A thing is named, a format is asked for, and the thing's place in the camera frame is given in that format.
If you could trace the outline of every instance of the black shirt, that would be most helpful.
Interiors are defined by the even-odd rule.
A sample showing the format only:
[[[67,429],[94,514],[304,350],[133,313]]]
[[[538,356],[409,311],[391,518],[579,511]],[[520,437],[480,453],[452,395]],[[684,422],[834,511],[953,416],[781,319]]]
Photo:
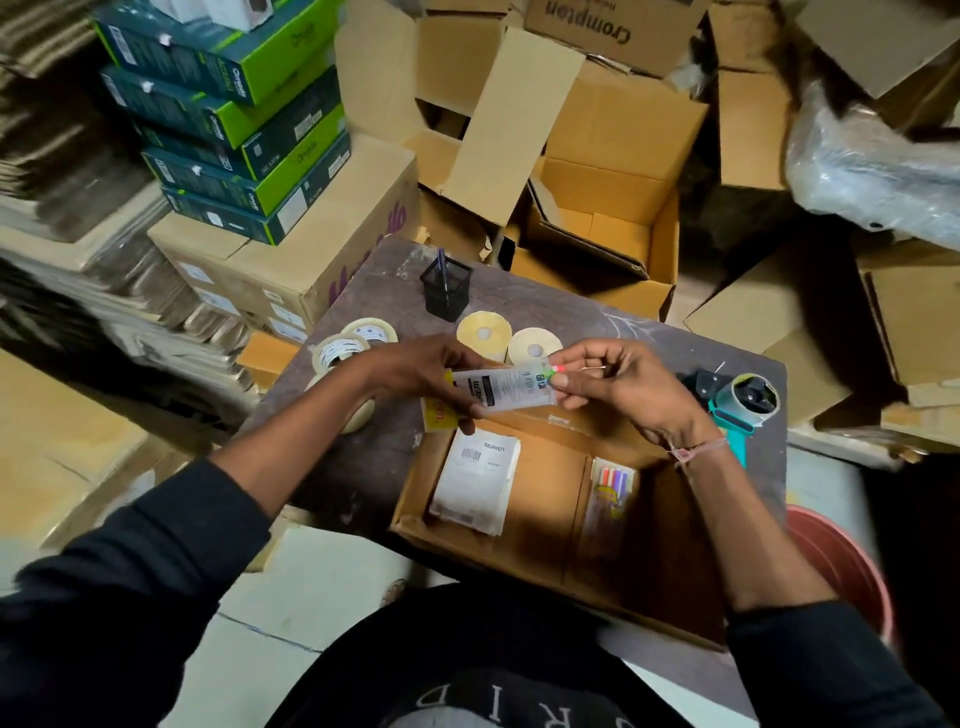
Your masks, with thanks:
[[[29,565],[0,599],[0,724],[157,725],[269,526],[197,461]],[[269,726],[687,725],[578,610],[550,604],[467,585],[406,595],[332,644]],[[846,604],[740,615],[728,642],[764,725],[947,725]]]

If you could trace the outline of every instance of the red bucket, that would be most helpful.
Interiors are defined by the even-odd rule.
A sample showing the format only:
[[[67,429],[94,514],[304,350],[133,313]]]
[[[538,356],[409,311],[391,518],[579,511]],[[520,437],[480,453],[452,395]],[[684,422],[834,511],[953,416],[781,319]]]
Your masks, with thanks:
[[[810,565],[889,646],[894,634],[893,603],[871,558],[840,526],[808,508],[788,505],[786,527]]]

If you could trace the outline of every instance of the black mesh pen holder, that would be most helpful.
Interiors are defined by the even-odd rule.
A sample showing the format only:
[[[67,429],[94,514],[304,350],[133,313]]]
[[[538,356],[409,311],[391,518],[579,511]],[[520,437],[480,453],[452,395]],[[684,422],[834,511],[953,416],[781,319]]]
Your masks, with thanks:
[[[444,286],[440,266],[434,259],[420,276],[427,313],[432,313],[451,323],[456,321],[470,303],[471,273],[473,273],[472,268],[449,257],[446,259],[446,286]]]

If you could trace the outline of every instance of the open cardboard box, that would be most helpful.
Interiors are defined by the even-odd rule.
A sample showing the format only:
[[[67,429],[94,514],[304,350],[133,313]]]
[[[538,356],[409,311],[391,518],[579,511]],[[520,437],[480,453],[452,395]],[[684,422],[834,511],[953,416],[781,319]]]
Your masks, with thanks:
[[[396,505],[394,532],[704,647],[721,649],[724,600],[700,512],[667,453],[609,409],[539,407],[477,423],[520,440],[503,534],[429,515],[453,432],[427,433]],[[590,466],[603,457],[639,471],[615,561],[578,552]]]

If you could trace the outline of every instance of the teal tape dispenser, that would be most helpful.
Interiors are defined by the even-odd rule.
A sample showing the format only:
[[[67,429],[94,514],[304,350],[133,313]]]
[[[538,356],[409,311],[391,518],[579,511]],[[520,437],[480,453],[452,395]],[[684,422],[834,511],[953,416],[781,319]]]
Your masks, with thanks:
[[[730,449],[747,467],[747,438],[780,411],[780,395],[764,376],[725,376],[698,369],[681,382],[724,430]]]

